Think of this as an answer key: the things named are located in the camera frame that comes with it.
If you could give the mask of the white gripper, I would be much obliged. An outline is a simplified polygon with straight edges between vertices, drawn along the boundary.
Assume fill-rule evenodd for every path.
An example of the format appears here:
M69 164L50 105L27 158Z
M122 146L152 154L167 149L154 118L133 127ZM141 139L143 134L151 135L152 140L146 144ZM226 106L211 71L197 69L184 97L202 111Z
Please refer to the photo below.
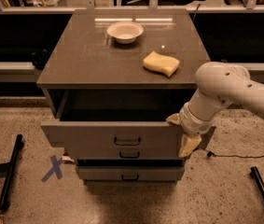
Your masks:
M193 150L200 144L200 134L205 134L211 128L214 120L202 120L196 118L188 108L188 103L185 103L178 113L169 116L166 121L173 125L181 125L183 131L181 146L178 156L185 158L189 156Z

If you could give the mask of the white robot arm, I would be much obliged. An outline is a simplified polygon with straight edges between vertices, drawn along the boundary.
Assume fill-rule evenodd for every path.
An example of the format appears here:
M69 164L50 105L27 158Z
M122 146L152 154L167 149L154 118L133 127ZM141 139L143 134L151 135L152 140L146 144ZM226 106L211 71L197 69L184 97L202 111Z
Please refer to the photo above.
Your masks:
M183 130L178 156L185 158L198 147L215 115L235 103L264 119L264 84L250 78L248 70L231 63L209 62L195 75L197 90L181 110L166 119Z

